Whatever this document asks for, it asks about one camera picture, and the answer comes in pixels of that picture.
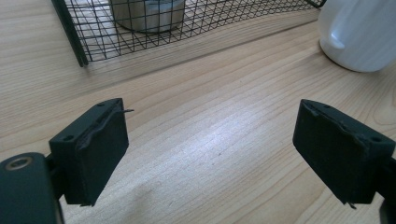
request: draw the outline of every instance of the stainless steel container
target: stainless steel container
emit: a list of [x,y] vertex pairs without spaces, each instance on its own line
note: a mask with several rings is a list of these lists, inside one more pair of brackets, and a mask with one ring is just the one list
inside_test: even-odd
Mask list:
[[183,21],[184,0],[110,0],[119,25],[142,33],[159,33],[176,28]]

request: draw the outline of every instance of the wooden table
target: wooden table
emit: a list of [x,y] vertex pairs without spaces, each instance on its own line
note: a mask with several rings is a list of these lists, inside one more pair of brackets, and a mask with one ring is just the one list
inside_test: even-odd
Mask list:
[[36,151],[122,97],[130,147],[95,207],[66,223],[378,223],[342,205],[295,150],[300,100],[396,140],[396,64],[361,74],[318,45],[316,10],[242,21],[173,45],[78,63],[50,0],[0,3],[0,160]]

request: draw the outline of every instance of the white ceramic cup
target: white ceramic cup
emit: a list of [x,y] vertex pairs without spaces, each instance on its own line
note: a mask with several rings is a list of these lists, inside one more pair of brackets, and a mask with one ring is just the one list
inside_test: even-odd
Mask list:
[[323,51],[345,68],[374,72],[396,60],[396,0],[328,0],[318,27]]

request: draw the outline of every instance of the black wire mesh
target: black wire mesh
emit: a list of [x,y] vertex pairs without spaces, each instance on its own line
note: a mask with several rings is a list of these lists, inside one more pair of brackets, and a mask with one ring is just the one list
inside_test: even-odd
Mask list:
[[53,0],[76,55],[80,49],[84,55],[79,57],[90,62],[169,44],[237,21],[321,7],[324,2]]

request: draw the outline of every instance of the screw hole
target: screw hole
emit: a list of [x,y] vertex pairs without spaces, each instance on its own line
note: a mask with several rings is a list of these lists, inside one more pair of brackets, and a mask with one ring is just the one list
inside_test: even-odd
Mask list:
[[74,138],[73,135],[67,135],[66,137],[64,137],[64,141],[70,141]]
[[6,169],[9,171],[19,170],[32,162],[32,157],[21,157],[17,158],[6,165]]
[[375,142],[381,142],[381,139],[379,137],[372,137],[372,140]]

